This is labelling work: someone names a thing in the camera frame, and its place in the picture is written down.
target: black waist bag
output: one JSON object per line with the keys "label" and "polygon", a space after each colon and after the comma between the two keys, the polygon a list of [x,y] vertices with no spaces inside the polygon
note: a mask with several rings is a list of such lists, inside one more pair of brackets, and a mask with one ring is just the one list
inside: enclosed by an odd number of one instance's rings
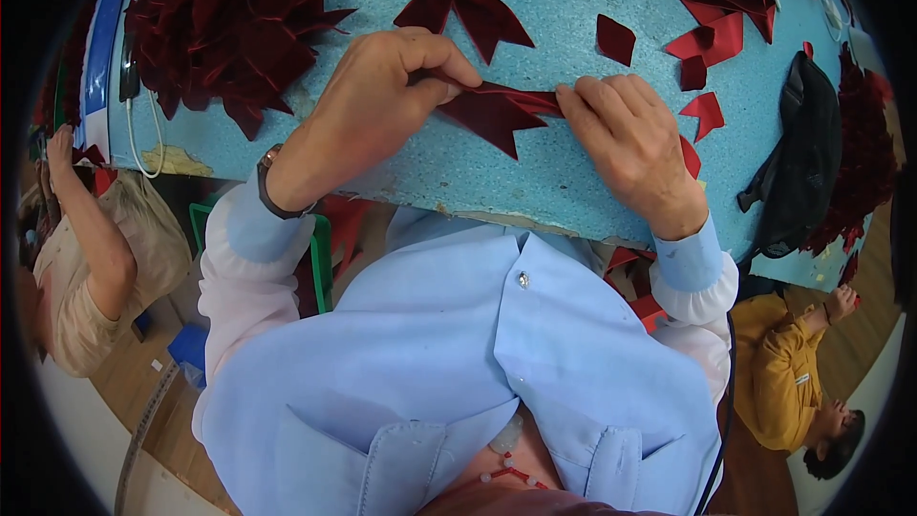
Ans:
{"label": "black waist bag", "polygon": [[737,198],[742,212],[764,201],[750,260],[783,258],[805,242],[828,212],[841,165],[841,111],[828,76],[796,53],[780,95],[783,135]]}

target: blue table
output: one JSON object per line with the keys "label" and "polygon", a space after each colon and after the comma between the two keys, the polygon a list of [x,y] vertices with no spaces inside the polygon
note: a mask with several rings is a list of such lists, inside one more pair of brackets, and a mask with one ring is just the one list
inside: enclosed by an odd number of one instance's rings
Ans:
{"label": "blue table", "polygon": [[[212,168],[217,178],[247,178],[257,158],[282,142],[315,105],[338,59],[354,35],[393,28],[392,20],[409,0],[327,0],[327,8],[357,7],[340,28],[316,46],[318,63],[286,99],[296,116],[266,110],[258,139],[251,143],[219,103],[207,112],[179,108],[164,121],[167,145]],[[679,60],[664,47],[697,26],[678,0],[503,0],[518,16],[536,48],[500,43],[491,66],[477,55],[464,28],[451,14],[445,34],[480,70],[484,79],[520,89],[550,90],[580,75],[634,72],[642,75],[678,112],[701,92],[681,92]],[[736,193],[746,187],[780,136],[778,97],[789,64],[803,41],[814,46],[815,61],[837,84],[840,44],[831,38],[818,0],[780,0],[774,43],[767,44],[745,17],[745,45],[740,54],[710,68],[707,88],[715,91],[726,127],[697,144],[720,240],[736,259],[747,253],[760,204],[743,214]],[[611,16],[637,36],[628,69],[596,51],[595,19]],[[121,57],[121,32],[112,64]],[[117,93],[117,74],[110,89]],[[145,93],[135,100],[133,116],[138,148],[156,146],[156,131]],[[123,105],[109,106],[110,146],[116,166],[136,167],[127,136]],[[698,121],[678,116],[684,135],[693,140]],[[566,120],[545,119],[549,127],[518,132],[515,162],[477,136],[436,116],[388,163],[341,188],[347,195],[411,204],[460,216],[497,214],[516,224],[540,224],[548,231],[608,241],[620,238],[651,243],[648,226],[614,201],[590,160],[569,131]]]}

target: bracelet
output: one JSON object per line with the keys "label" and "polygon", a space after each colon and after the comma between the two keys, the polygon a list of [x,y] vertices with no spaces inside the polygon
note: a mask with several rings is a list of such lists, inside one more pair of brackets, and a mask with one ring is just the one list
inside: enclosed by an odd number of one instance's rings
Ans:
{"label": "bracelet", "polygon": [[828,312],[827,304],[822,303],[821,306],[824,308],[824,318],[828,321],[828,326],[834,327],[834,323],[831,322],[831,313]]}

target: wooden floor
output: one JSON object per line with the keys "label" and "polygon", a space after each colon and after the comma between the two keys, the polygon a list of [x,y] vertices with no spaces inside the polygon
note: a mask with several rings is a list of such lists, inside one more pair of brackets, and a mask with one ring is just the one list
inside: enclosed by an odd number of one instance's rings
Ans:
{"label": "wooden floor", "polygon": [[[903,158],[900,130],[894,107],[888,110],[889,132],[896,134],[896,153]],[[380,205],[368,214],[369,225],[387,225],[392,209]],[[347,283],[373,258],[382,254],[384,237],[378,232],[364,233],[366,254],[341,279]],[[892,297],[888,244],[888,205],[877,209],[859,257],[859,272],[853,281],[863,302],[857,312],[832,328],[819,347],[819,372],[826,395],[849,398],[888,340],[900,311]],[[336,288],[335,299],[339,298]],[[809,303],[820,303],[824,294],[790,288],[787,300],[791,310],[800,311]],[[171,358],[166,346],[181,327],[181,320],[168,300],[157,301],[150,309],[154,327],[140,343],[124,335],[109,358],[92,377],[99,394],[128,430],[133,431],[147,399],[160,378],[151,363],[166,366]],[[154,419],[144,443],[172,474],[227,514],[240,512],[226,495],[200,443],[191,434],[191,414],[197,393],[183,382],[177,383]],[[724,410],[719,411],[721,418]],[[708,513],[761,516],[796,514],[792,481],[783,453],[761,447],[740,418],[734,417],[725,453],[723,483],[711,500]]]}

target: measuring tape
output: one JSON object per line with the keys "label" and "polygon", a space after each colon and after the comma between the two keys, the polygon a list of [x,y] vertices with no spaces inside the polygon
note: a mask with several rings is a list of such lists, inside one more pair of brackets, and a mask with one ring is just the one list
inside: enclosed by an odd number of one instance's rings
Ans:
{"label": "measuring tape", "polygon": [[140,447],[143,446],[143,439],[147,437],[147,430],[149,430],[149,425],[156,416],[156,410],[159,409],[162,399],[169,392],[169,387],[177,379],[180,372],[181,368],[178,363],[172,361],[160,376],[160,382],[156,384],[152,395],[149,396],[147,406],[143,409],[143,414],[137,423],[137,430],[134,430],[134,435],[130,438],[128,453],[124,456],[124,464],[121,464],[121,476],[118,478],[117,491],[115,493],[115,516],[123,516],[124,514],[124,503],[128,498],[130,473],[134,470],[134,463],[137,462]]}

